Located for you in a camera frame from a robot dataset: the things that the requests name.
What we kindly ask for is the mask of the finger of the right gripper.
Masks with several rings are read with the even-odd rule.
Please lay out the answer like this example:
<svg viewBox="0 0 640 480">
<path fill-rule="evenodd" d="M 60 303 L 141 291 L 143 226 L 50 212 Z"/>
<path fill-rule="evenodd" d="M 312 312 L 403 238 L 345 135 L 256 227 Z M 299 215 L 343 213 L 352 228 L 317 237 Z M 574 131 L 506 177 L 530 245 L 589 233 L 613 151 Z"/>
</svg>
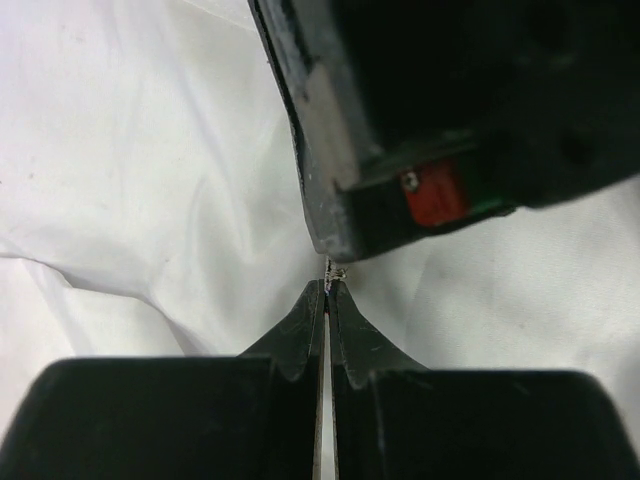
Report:
<svg viewBox="0 0 640 480">
<path fill-rule="evenodd" d="M 354 190 L 364 182 L 364 110 L 328 1 L 252 1 L 252 19 L 290 124 L 304 217 L 315 250 L 365 256 Z"/>
</svg>

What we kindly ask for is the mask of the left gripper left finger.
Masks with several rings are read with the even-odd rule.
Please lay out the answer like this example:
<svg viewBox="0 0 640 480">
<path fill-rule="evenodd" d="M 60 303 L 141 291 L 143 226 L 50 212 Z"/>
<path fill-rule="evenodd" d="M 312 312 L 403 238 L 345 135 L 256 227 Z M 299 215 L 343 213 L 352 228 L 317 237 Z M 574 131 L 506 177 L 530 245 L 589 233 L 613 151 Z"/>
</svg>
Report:
<svg viewBox="0 0 640 480">
<path fill-rule="evenodd" d="M 1 445 L 5 479 L 316 479 L 325 295 L 234 357 L 48 366 Z"/>
</svg>

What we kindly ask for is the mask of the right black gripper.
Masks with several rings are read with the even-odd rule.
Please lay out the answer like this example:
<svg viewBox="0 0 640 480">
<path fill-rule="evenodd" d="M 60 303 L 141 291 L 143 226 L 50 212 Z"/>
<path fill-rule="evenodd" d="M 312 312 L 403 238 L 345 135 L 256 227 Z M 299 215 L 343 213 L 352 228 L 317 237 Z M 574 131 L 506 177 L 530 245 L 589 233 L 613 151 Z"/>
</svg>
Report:
<svg viewBox="0 0 640 480">
<path fill-rule="evenodd" d="M 335 143 L 330 255 L 379 255 L 639 172 L 635 1 L 334 1 L 319 80 Z"/>
</svg>

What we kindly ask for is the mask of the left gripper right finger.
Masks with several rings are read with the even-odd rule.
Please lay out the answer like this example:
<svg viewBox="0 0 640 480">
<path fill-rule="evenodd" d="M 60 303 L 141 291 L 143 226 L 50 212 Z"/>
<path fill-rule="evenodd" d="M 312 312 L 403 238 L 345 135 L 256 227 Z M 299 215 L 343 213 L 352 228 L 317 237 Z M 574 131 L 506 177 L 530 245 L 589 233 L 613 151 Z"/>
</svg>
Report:
<svg viewBox="0 0 640 480">
<path fill-rule="evenodd" d="M 327 297 L 340 479 L 635 479 L 613 401 L 575 370 L 430 369 Z"/>
</svg>

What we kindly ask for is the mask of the white shirt garment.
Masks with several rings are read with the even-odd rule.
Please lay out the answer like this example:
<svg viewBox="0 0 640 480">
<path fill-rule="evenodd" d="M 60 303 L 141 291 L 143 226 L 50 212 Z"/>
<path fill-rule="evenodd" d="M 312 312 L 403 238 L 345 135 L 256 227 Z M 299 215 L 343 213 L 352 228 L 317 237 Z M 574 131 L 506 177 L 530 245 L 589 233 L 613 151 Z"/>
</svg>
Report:
<svg viewBox="0 0 640 480">
<path fill-rule="evenodd" d="M 1 445 L 51 364 L 234 357 L 324 291 L 290 124 L 252 1 L 1 5 Z M 639 361 L 639 249 L 594 199 L 520 207 L 348 266 L 360 313 L 430 369 L 575 370 L 639 460 L 639 380 L 616 405 L 581 371 Z M 325 295 L 320 479 L 336 475 Z"/>
</svg>

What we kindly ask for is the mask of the sparkly snowflake brooch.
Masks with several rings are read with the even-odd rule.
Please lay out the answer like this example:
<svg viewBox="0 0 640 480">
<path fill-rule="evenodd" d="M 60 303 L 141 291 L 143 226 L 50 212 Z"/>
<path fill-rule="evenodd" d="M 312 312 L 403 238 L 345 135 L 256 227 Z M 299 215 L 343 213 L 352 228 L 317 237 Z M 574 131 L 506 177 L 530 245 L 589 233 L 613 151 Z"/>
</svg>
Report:
<svg viewBox="0 0 640 480">
<path fill-rule="evenodd" d="M 348 266 L 341 265 L 330 257 L 325 258 L 324 293 L 329 295 L 335 283 L 343 281 L 347 277 Z"/>
</svg>

